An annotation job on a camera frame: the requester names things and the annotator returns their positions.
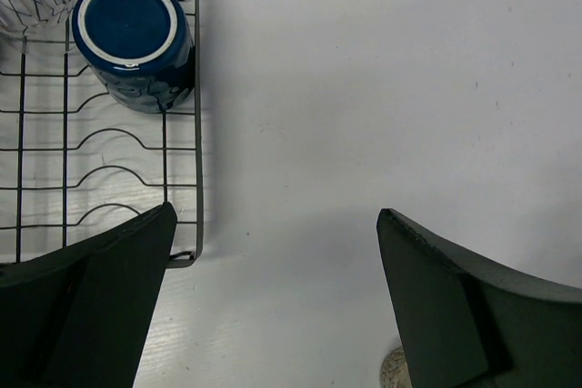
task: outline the dish rack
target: dish rack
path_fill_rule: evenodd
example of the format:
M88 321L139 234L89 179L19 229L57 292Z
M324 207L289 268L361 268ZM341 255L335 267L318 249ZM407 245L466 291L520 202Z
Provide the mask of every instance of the dish rack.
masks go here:
M150 207L178 214L168 268L202 253L204 191L199 0L179 0L196 47L196 85L164 114L108 95L75 50L69 23L0 47L0 263L20 263L84 240Z

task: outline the white tabletop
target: white tabletop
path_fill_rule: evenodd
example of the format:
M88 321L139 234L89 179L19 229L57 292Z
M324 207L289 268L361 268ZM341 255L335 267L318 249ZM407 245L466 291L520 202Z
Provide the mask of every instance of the white tabletop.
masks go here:
M209 219L137 387L373 387L393 207L582 286L582 0L202 0Z

